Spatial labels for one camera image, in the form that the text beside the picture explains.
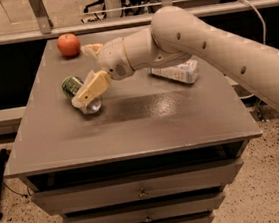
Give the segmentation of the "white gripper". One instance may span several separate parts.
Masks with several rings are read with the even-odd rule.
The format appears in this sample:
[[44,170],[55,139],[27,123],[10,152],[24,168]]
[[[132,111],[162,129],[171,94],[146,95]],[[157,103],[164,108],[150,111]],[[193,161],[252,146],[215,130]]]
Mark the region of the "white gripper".
[[72,106],[82,108],[95,98],[102,95],[110,86],[112,79],[120,81],[134,74],[133,68],[126,57],[126,50],[122,37],[103,44],[83,45],[81,51],[90,58],[97,58],[102,71],[91,71],[84,81],[84,85],[76,92],[72,99]]

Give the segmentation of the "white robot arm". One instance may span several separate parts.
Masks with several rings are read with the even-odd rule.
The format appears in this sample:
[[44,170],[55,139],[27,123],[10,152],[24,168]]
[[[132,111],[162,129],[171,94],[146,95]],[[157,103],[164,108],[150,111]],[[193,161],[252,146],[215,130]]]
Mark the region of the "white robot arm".
[[180,7],[160,8],[149,27],[106,44],[85,45],[82,52],[95,58],[98,71],[87,75],[72,99],[77,108],[94,101],[113,80],[197,56],[279,112],[279,49],[210,26]]

